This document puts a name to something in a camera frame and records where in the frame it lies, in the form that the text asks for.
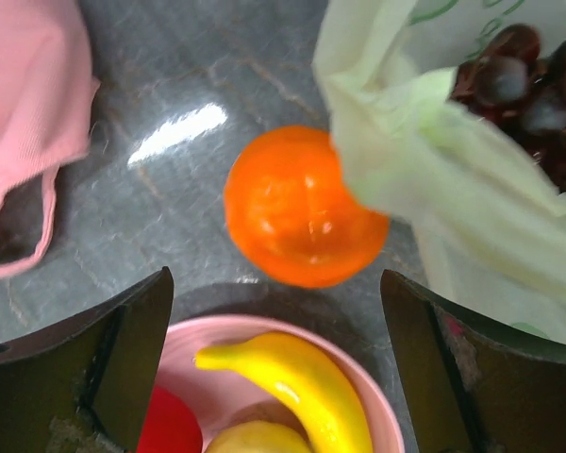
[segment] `banana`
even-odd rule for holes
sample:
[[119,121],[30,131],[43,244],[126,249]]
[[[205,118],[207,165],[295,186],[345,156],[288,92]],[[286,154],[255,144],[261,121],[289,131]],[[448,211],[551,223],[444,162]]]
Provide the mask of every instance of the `banana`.
[[202,370],[231,370],[274,395],[300,419],[316,453],[373,453],[352,384],[326,353],[294,335],[268,332],[195,355]]
[[225,429],[209,443],[206,453],[311,453],[293,429],[254,421]]

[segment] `pink plate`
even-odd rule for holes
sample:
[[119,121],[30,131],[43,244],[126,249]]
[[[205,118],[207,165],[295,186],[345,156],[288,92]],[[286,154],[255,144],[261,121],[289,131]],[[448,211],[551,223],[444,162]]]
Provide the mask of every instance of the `pink plate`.
[[326,351],[354,384],[367,413],[374,453],[404,453],[403,438],[390,403],[369,374],[327,340],[270,318],[217,315],[184,321],[168,329],[157,384],[180,397],[195,413],[204,450],[222,429],[249,420],[268,420],[302,431],[295,416],[272,396],[232,372],[197,370],[192,358],[211,344],[237,343],[271,330],[304,338]]

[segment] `white bag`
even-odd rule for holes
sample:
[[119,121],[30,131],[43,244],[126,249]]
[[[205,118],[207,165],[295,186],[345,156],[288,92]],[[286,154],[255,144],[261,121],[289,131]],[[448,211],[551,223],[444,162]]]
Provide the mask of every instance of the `white bag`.
[[566,344],[566,193],[446,102],[452,66],[515,23],[548,55],[566,39],[566,0],[330,0],[313,69],[347,186],[413,224],[432,289]]

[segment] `gray tabletop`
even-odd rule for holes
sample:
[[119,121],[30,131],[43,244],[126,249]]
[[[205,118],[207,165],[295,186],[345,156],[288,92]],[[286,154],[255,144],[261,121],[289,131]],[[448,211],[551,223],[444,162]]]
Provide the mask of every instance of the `gray tabletop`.
[[[82,0],[102,88],[90,156],[61,170],[53,244],[0,281],[0,342],[98,304],[161,266],[175,277],[172,322],[251,312],[307,327],[377,379],[417,451],[379,278],[423,282],[408,226],[394,223],[368,269],[335,288],[272,282],[228,239],[222,188],[240,150],[289,125],[327,127],[310,61],[326,0]],[[0,261],[40,235],[38,181],[0,215]]]

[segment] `orange fruit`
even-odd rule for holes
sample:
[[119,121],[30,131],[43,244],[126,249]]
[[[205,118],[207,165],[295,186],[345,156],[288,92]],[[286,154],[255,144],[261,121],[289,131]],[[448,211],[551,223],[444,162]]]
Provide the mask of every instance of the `orange fruit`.
[[226,225],[243,255],[283,283],[322,288],[371,263],[390,219],[360,206],[341,179],[329,134],[267,132],[241,152],[224,193]]

